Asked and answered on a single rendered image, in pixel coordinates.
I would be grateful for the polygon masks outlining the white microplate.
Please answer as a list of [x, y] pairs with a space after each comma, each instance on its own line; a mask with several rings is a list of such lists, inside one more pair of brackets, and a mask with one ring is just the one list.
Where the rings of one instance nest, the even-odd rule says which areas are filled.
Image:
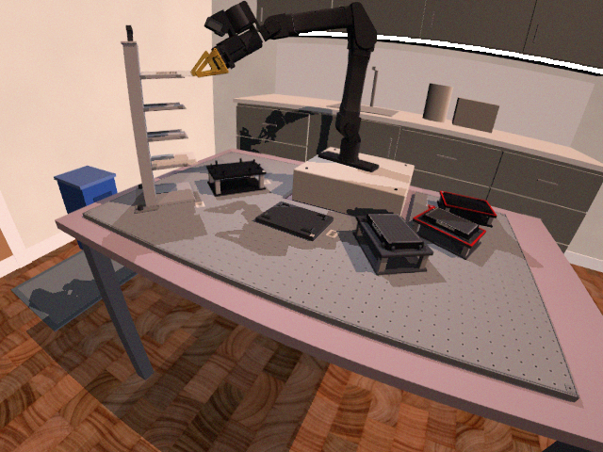
[[141, 72], [140, 75], [163, 75], [163, 74], [182, 74], [182, 77], [193, 76], [192, 71], [159, 71], [159, 72]]

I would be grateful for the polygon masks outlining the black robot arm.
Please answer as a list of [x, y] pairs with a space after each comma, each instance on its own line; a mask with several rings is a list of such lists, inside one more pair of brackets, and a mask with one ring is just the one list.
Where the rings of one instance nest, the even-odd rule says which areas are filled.
[[[248, 3], [242, 1], [225, 12], [221, 10], [207, 17], [204, 26], [220, 37], [228, 32], [230, 38], [216, 45], [224, 44], [230, 55], [245, 46], [243, 51], [247, 51], [248, 56], [263, 46], [253, 23], [260, 30], [264, 41], [347, 28], [348, 68], [342, 102], [335, 120], [335, 128], [344, 138], [341, 139], [340, 153], [326, 151], [319, 153], [318, 157], [368, 172], [377, 170], [380, 165], [358, 158], [361, 144], [358, 134], [362, 119], [361, 100], [367, 64], [378, 39], [378, 33], [362, 4], [353, 2], [349, 6], [338, 8], [272, 15], [260, 26]], [[248, 29], [250, 30], [238, 36]]]

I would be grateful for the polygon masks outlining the grey microplate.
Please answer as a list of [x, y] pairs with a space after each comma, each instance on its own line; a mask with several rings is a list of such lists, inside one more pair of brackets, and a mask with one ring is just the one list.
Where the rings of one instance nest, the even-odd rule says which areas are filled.
[[469, 239], [474, 233], [479, 230], [479, 226], [467, 219], [456, 216], [439, 207], [432, 209], [424, 214], [424, 217], [429, 223], [440, 227], [452, 234]]
[[373, 214], [367, 215], [367, 223], [385, 244], [386, 250], [417, 249], [419, 245], [423, 249], [423, 241], [413, 229], [398, 214]]

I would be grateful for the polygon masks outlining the grey rack with shelves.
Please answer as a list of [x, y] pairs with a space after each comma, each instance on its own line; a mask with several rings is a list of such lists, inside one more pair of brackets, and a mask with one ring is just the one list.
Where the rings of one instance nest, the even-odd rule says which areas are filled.
[[[164, 206], [183, 202], [195, 202], [195, 197], [189, 182], [155, 186], [153, 170], [165, 170], [181, 167], [189, 167], [189, 164], [176, 164], [160, 167], [152, 167], [150, 160], [149, 142], [184, 139], [187, 133], [182, 129], [146, 132], [144, 113], [148, 111], [187, 109], [184, 105], [177, 103], [147, 104], [143, 101], [141, 79], [164, 79], [185, 78], [182, 74], [163, 75], [140, 75], [139, 51], [136, 43], [123, 43], [123, 56], [128, 88], [129, 104], [133, 124], [134, 138], [139, 162], [139, 172], [142, 182], [146, 207]], [[139, 78], [140, 77], [140, 78]], [[144, 108], [143, 108], [144, 106]], [[160, 107], [163, 106], [163, 107]], [[148, 108], [149, 107], [149, 108]], [[148, 140], [147, 140], [148, 138]], [[156, 197], [155, 197], [156, 193]]]

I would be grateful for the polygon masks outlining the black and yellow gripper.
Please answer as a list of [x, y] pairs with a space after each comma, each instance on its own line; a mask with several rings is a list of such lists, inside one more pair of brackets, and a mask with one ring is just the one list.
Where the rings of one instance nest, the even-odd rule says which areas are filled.
[[[244, 46], [244, 44], [243, 44], [243, 46]], [[227, 69], [229, 69], [228, 67], [233, 69], [236, 66], [235, 63], [247, 55], [247, 51], [243, 51], [243, 49], [245, 49], [245, 46], [238, 49], [237, 51], [233, 52], [231, 55], [229, 55], [224, 44], [221, 44], [221, 45], [215, 46], [215, 48], [213, 47], [211, 49], [210, 54], [208, 54], [207, 51], [204, 51], [204, 53], [202, 54], [202, 56], [200, 57], [200, 59], [198, 60], [196, 65], [191, 70], [193, 76], [205, 77], [205, 76], [228, 73], [229, 72], [227, 70]], [[201, 63], [202, 63], [202, 65], [201, 65]], [[211, 70], [202, 72], [202, 70], [204, 69], [204, 67], [207, 64], [209, 64]], [[199, 69], [198, 69], [198, 67], [199, 67]]]

